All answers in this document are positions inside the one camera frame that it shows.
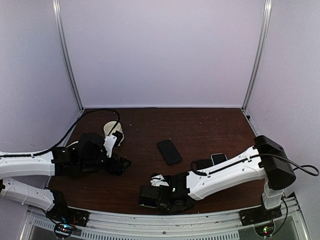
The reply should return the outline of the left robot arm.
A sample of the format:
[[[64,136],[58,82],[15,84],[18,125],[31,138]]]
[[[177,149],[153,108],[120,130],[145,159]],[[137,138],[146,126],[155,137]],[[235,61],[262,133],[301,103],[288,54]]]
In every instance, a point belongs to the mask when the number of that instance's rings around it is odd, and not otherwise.
[[[107,137],[83,133],[68,147],[53,147],[42,152],[8,153],[0,156],[0,196],[53,213],[61,222],[72,218],[62,192],[46,190],[17,181],[25,176],[81,176],[99,171],[120,176],[131,161],[113,152],[123,139],[117,131]]]

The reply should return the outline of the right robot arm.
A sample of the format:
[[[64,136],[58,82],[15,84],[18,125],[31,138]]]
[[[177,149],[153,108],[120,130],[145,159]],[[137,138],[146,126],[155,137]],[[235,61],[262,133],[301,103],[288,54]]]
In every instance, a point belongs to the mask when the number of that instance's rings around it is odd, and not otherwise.
[[[259,220],[268,220],[281,204],[284,190],[296,180],[293,168],[286,162],[284,148],[266,137],[254,138],[254,145],[243,153],[217,165],[199,166],[176,175],[157,174],[149,185],[142,185],[138,203],[142,207],[179,213],[192,208],[197,201],[231,187],[264,180],[262,206],[256,210]]]

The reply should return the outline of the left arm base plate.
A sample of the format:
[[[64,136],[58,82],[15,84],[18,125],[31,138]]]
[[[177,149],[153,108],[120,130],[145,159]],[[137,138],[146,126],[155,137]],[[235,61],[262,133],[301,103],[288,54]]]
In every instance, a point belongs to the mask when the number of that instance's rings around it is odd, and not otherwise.
[[[55,222],[67,223],[72,226],[86,227],[90,213],[85,210],[54,206],[46,212],[47,216]]]

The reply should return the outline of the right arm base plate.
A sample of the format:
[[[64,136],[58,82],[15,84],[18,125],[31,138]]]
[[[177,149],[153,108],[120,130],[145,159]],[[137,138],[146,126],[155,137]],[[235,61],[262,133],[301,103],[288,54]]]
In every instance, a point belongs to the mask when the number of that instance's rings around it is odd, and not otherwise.
[[[254,208],[244,209],[239,212],[242,226],[255,225],[271,221],[281,216],[282,211],[280,206],[274,209],[267,210],[264,206],[261,205]]]

